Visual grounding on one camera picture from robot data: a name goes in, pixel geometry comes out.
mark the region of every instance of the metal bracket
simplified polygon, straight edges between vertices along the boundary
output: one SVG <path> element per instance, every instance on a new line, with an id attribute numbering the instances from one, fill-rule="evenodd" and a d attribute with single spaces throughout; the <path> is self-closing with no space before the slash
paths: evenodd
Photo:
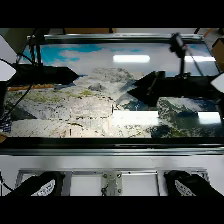
<path id="1" fill-rule="evenodd" d="M 119 196 L 122 194 L 122 173 L 104 172 L 102 176 L 102 196 Z"/>

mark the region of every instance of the landscape image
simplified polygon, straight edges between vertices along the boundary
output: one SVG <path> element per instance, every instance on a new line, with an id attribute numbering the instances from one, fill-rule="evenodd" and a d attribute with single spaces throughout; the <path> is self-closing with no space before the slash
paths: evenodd
<path id="1" fill-rule="evenodd" d="M 203 44 L 189 45 L 194 55 L 211 56 Z M 30 57 L 28 48 L 24 54 Z M 115 55 L 148 55 L 149 61 L 116 62 Z M 179 72 L 180 61 L 168 44 L 50 44 L 41 46 L 44 65 L 67 66 L 80 77 L 69 85 L 31 89 L 11 114 L 13 137 L 214 137 L 223 136 L 221 123 L 201 124 L 198 112 L 217 111 L 212 101 L 160 98 L 156 108 L 134 98 L 128 91 L 136 80 L 152 71 Z M 200 63 L 205 75 L 216 75 L 213 61 Z M 194 63 L 186 71 L 199 75 Z M 10 108 L 24 91 L 8 92 Z M 115 122 L 116 111 L 157 111 L 158 122 Z"/>

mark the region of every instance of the black frame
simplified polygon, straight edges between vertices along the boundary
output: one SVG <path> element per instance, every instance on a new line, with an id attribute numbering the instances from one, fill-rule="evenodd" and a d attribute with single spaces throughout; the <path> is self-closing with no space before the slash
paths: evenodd
<path id="1" fill-rule="evenodd" d="M 181 35 L 186 44 L 206 44 L 202 35 Z M 46 35 L 47 44 L 169 43 L 171 34 Z M 224 154 L 224 138 L 37 138 L 8 137 L 0 155 L 192 155 Z"/>

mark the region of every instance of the floor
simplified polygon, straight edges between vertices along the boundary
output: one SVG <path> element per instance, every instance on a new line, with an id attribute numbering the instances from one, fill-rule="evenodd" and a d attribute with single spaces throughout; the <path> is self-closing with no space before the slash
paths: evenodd
<path id="1" fill-rule="evenodd" d="M 196 28 L 117 28 L 117 33 L 175 33 L 192 34 Z M 205 34 L 209 28 L 201 28 L 198 34 Z M 49 34 L 63 34 L 62 28 L 51 28 Z M 210 49 L 212 44 L 222 35 L 218 28 L 210 32 L 205 38 Z"/>

